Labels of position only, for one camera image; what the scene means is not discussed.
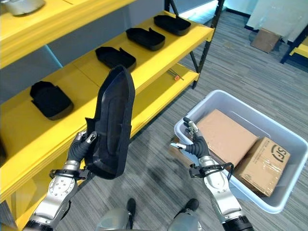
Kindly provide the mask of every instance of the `metal bracket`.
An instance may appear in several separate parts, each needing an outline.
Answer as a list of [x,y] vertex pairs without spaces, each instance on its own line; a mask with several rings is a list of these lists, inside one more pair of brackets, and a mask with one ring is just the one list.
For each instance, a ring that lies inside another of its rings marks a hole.
[[53,179],[55,176],[71,177],[76,180],[86,180],[89,177],[90,171],[87,169],[79,169],[78,171],[69,169],[53,169],[49,176]]

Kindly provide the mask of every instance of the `robotic arm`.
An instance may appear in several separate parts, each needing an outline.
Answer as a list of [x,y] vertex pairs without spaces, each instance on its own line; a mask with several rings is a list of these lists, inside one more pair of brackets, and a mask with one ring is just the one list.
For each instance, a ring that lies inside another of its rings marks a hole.
[[80,162],[96,138],[95,131],[88,137],[86,131],[76,135],[63,168],[51,171],[53,179],[49,184],[47,195],[30,217],[24,231],[52,231],[67,214],[70,199],[77,192],[77,180],[85,180],[89,173],[88,170],[80,169]]
[[[253,227],[243,213],[242,207],[229,188],[229,179],[233,172],[233,164],[216,165],[210,156],[207,143],[202,133],[189,118],[184,118],[186,131],[192,137],[193,144],[184,145],[171,143],[171,146],[183,149],[198,157],[200,166],[191,165],[192,178],[203,178],[205,187],[211,195],[213,209],[225,231],[253,231]],[[222,171],[230,166],[231,170],[226,177]]]

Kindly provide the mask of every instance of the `black cable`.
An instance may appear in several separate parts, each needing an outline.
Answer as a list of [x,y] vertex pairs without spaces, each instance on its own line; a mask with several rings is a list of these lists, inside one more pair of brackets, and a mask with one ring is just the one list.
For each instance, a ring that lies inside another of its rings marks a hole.
[[225,164],[222,164],[222,165],[211,165],[211,166],[203,167],[202,170],[204,172],[206,172],[208,170],[211,170],[211,169],[219,168],[219,169],[217,169],[215,171],[212,171],[212,172],[209,172],[209,173],[205,174],[203,177],[207,177],[207,176],[209,176],[209,175],[211,175],[213,173],[216,173],[216,172],[221,172],[221,171],[225,170],[226,167],[231,167],[231,169],[230,169],[230,171],[228,173],[228,176],[227,176],[227,179],[229,181],[231,179],[231,176],[232,176],[233,172],[234,172],[234,165],[231,162],[228,162],[228,163],[225,163]]

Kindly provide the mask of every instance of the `plastic storage tote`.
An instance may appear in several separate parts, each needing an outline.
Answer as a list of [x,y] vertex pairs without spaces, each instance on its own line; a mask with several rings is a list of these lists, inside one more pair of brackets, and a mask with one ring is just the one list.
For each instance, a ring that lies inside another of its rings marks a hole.
[[[281,124],[221,90],[215,90],[209,93],[186,117],[194,122],[198,122],[214,109],[219,109],[255,135],[270,138],[291,154],[282,176],[270,197],[260,198],[234,176],[230,179],[230,189],[237,198],[251,200],[268,213],[280,213],[307,160],[308,143]],[[186,136],[185,126],[182,120],[175,125],[174,131],[181,143],[192,143]],[[184,151],[183,153],[198,164],[195,156]]]

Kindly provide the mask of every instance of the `cardboard box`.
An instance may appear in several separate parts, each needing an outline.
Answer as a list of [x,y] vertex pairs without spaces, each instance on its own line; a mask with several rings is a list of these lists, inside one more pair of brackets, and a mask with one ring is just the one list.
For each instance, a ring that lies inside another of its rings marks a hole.
[[258,140],[235,169],[234,175],[259,196],[270,196],[290,154],[267,137]]
[[261,28],[254,41],[250,45],[252,47],[258,48],[259,50],[269,53],[274,49],[280,37],[280,35]]
[[258,137],[215,109],[197,124],[213,158],[219,163],[236,166],[255,144]]

